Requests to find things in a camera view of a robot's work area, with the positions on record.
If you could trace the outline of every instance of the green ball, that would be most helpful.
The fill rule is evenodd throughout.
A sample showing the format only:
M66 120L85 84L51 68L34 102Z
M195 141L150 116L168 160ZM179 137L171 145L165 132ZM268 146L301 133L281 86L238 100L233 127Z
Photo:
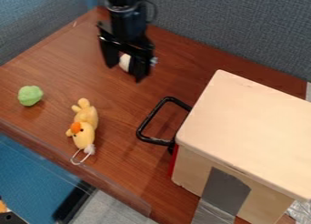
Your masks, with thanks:
M39 102L44 92L37 86L21 87L18 91L18 100L23 106L30 107Z

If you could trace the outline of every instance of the metal handle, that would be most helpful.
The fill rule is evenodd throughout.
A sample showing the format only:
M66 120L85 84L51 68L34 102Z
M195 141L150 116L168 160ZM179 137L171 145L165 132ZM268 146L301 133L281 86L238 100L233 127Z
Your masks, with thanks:
M149 122L153 119L153 117L161 109L161 107L167 102L175 103L188 112L190 112L192 109L189 105L185 104L184 102L180 101L179 99L177 99L175 97L163 98L155 106L155 108L150 112L150 114L146 117L146 119L143 121L143 123L138 127L138 129L136 131L136 135L139 139L141 139L142 141L151 143L151 144L157 144L160 146L167 146L167 147L172 147L175 144L174 138L171 140L167 140L167 139L160 139L160 138L156 138L156 137L147 137L147 136L143 135L143 131L144 131L145 127L149 124Z

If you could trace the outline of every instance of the wooden table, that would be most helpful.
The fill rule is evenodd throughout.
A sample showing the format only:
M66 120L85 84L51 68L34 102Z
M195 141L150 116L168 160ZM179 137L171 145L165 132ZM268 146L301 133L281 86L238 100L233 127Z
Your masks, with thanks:
M217 69L250 78L296 97L305 98L306 82L190 39L150 26L159 63L140 84L121 69L108 69L97 42L97 20L107 18L98 8L79 17L0 69L2 106L0 129L81 179L147 212L160 223L189 223L199 198L167 176L171 156L165 148L136 139L135 130L156 103L166 96L193 105ZM34 107L16 99L21 86L38 85L45 98ZM96 155L86 166L68 161L76 150L65 131L72 122L70 107L87 97L97 107L100 124ZM155 137L172 137L185 117L166 107L146 130Z

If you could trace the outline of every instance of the yellow duck toy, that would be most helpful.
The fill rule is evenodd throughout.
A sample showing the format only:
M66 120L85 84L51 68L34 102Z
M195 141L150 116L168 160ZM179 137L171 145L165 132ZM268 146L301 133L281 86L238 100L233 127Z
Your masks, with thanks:
M76 112L74 123L65 132L68 137L72 137L75 145L78 147L76 153L71 157L70 161L74 165L84 162L90 155L95 154L95 130L98 126L98 115L95 107L90 105L86 98L80 98L77 105L71 108ZM79 162L75 162L76 155L83 150L87 156Z

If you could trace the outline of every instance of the blue panel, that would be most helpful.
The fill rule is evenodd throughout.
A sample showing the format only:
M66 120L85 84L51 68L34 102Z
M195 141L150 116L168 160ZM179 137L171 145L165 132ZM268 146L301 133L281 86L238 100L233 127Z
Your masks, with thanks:
M55 223L53 213L75 188L61 177L75 177L0 134L0 195L29 223Z

